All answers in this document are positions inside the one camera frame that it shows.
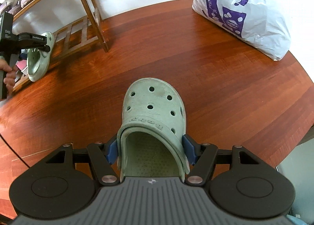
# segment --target metal screw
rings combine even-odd
[[[104,183],[114,183],[117,181],[117,177],[115,177],[114,175],[104,175],[101,180]]]
[[[192,184],[199,184],[203,181],[203,179],[197,175],[190,176],[187,181]]]

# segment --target shoe rack shelf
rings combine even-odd
[[[21,16],[25,11],[27,11],[30,7],[32,7],[34,4],[38,3],[40,0],[33,0],[30,4],[28,4],[25,8],[23,8],[18,14],[14,16],[14,20],[17,19],[19,16]],[[96,4],[95,0],[91,0],[92,4],[94,6],[95,11],[92,12],[87,0],[81,0],[82,5],[85,9],[86,16],[79,18],[78,20],[75,20],[74,22],[62,27],[58,31],[54,32],[55,38],[57,38],[58,34],[66,31],[66,36],[63,44],[63,49],[60,54],[57,56],[53,56],[54,50],[52,50],[51,53],[51,58],[50,58],[50,65],[49,69],[55,67],[62,59],[65,57],[68,57],[75,52],[78,52],[82,49],[85,49],[86,47],[89,47],[93,44],[100,43],[101,47],[105,52],[108,52],[108,44],[106,43],[103,35],[102,35],[102,30],[100,26],[101,18],[99,15],[99,9]],[[82,36],[81,36],[81,43],[78,45],[69,48],[69,40],[70,40],[70,35],[71,35],[71,30],[72,27],[79,24],[80,22],[83,22],[83,27],[82,27]],[[96,33],[96,36],[90,39],[87,39],[87,27],[89,25],[89,22],[91,23],[94,32]],[[23,75],[21,79],[16,83],[13,94],[15,94],[17,91],[21,90],[23,87],[25,87],[27,84],[29,84],[31,81],[29,80],[28,76]]]

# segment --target crocs logo text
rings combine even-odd
[[[155,123],[153,120],[148,120],[148,119],[144,119],[144,118],[134,117],[134,118],[130,119],[129,122],[132,122],[132,121],[140,121],[142,123],[155,124],[155,127],[158,128],[159,130],[163,129],[162,125]]]

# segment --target round black pad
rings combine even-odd
[[[216,204],[230,214],[250,219],[267,219],[287,214],[295,190],[291,182],[269,167],[245,165],[212,180],[209,193]]]
[[[243,178],[238,181],[236,188],[244,196],[250,198],[263,198],[273,191],[273,186],[269,181],[258,177]]]
[[[68,188],[68,182],[60,177],[44,177],[36,180],[32,191],[40,197],[52,198],[61,195]]]
[[[18,214],[57,219],[81,210],[95,193],[94,181],[63,164],[31,167],[11,184],[10,200]]]

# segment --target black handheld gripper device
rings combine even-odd
[[[4,59],[9,65],[13,66],[18,60],[22,49],[38,48],[49,52],[47,37],[32,33],[12,33],[13,15],[5,12],[0,16],[0,59]],[[7,98],[7,88],[3,83],[7,73],[0,70],[0,100]]]

